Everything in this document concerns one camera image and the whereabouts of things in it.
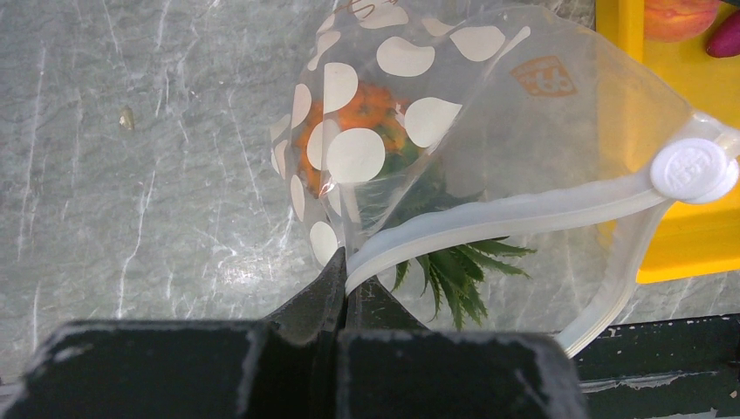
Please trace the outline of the clear zip top bag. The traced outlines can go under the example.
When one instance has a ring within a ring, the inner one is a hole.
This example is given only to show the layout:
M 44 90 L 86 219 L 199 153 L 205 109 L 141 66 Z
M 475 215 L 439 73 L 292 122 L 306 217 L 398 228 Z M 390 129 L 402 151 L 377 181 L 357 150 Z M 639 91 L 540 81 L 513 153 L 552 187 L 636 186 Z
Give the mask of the clear zip top bag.
M 362 82 L 409 103 L 401 125 L 422 155 L 398 176 L 379 179 L 382 144 L 372 150 L 368 134 L 337 122 Z M 316 102 L 324 121 L 309 156 L 329 182 L 319 196 L 298 176 L 297 148 Z M 525 271 L 518 277 L 543 280 L 551 267 L 531 238 L 582 234 L 571 252 L 586 258 L 598 290 L 555 333 L 574 356 L 633 295 L 673 203 L 645 166 L 620 159 L 623 129 L 636 124 L 649 141 L 667 145 L 671 130 L 694 113 L 610 41 L 541 5 L 337 1 L 315 32 L 288 111 L 268 132 L 273 167 L 316 261 L 346 254 L 347 292 L 388 269 L 404 278 L 421 255 L 494 237 L 530 248 L 505 261 Z M 375 189 L 381 207 L 394 210 L 430 168 L 440 170 L 452 196 L 478 198 L 397 227 L 360 226 Z M 422 268 L 421 276 L 424 286 Z

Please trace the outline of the purple toy sweet potato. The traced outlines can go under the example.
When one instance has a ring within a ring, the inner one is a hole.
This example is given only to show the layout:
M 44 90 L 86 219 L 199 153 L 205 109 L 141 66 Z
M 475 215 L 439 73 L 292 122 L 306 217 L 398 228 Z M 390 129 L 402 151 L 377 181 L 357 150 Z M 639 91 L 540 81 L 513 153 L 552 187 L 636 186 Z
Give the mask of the purple toy sweet potato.
M 739 10 L 728 15 L 710 35 L 706 53 L 712 58 L 731 58 L 739 55 Z

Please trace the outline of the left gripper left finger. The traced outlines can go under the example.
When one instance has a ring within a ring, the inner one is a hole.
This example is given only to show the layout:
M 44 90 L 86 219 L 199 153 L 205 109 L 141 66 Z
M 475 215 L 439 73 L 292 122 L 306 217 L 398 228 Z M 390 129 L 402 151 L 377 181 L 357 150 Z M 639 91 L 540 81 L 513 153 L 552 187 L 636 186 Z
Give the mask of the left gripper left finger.
M 76 320 L 37 349 L 4 418 L 329 418 L 346 256 L 261 319 Z

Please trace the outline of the toy peach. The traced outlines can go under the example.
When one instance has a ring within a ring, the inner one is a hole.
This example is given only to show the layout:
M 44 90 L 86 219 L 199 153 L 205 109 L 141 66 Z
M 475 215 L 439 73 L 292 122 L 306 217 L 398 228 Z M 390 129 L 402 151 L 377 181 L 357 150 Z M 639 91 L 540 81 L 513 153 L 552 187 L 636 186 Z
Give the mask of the toy peach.
M 645 0 L 646 40 L 676 43 L 704 33 L 715 21 L 717 0 Z

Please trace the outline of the orange toy pineapple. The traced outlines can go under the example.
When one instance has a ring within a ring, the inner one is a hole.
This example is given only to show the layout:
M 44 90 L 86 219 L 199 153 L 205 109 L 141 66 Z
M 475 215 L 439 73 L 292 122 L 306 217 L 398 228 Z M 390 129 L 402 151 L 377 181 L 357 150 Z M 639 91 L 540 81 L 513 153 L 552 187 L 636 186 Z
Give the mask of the orange toy pineapple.
M 329 187 L 319 166 L 312 163 L 309 156 L 309 149 L 317 145 L 311 136 L 319 131 L 324 121 L 322 106 L 321 102 L 311 105 L 307 125 L 297 139 L 298 176 L 307 182 L 313 196 L 319 196 Z M 408 101 L 396 99 L 388 89 L 362 82 L 349 105 L 339 110 L 339 127 L 347 128 L 354 134 L 368 134 L 372 150 L 376 149 L 378 143 L 384 147 L 383 166 L 378 175 L 381 180 L 398 176 L 421 158 L 421 148 L 410 140 L 401 125 L 401 117 L 408 106 Z M 447 192 L 438 168 L 428 169 L 395 209 L 383 209 L 379 201 L 380 191 L 375 189 L 373 192 L 373 199 L 367 205 L 370 217 L 360 222 L 360 226 L 367 231 L 379 227 L 397 227 L 412 216 L 438 212 L 452 204 L 472 203 L 478 198 L 477 195 L 452 196 Z M 508 276 L 524 276 L 525 271 L 505 260 L 520 258 L 531 252 L 530 248 L 507 244 L 505 237 L 494 237 L 424 254 L 417 257 L 416 262 L 422 268 L 425 288 L 432 291 L 436 311 L 442 305 L 447 305 L 455 328 L 462 329 L 466 319 L 480 324 L 488 316 L 478 287 L 485 280 L 484 273 L 498 271 Z

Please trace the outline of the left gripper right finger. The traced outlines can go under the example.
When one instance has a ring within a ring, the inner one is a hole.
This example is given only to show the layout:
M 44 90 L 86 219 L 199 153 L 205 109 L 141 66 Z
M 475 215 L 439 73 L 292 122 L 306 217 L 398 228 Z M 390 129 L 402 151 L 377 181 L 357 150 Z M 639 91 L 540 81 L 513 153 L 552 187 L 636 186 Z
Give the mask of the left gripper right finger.
M 576 367 L 537 333 L 431 331 L 376 279 L 347 298 L 338 418 L 587 418 Z

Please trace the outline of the yellow plastic tray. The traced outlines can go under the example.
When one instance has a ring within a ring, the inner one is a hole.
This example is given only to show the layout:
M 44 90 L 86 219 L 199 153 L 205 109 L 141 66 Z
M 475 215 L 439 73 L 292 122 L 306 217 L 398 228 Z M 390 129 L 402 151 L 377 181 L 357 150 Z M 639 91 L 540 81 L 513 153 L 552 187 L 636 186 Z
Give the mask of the yellow plastic tray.
M 720 1 L 714 23 L 676 43 L 646 40 L 644 1 L 599 1 L 597 32 L 685 98 L 695 113 L 670 132 L 667 145 L 649 141 L 638 125 L 623 129 L 620 159 L 645 166 L 672 200 L 637 273 L 640 284 L 733 271 L 739 266 L 739 55 L 712 58 L 705 46 L 735 10 Z

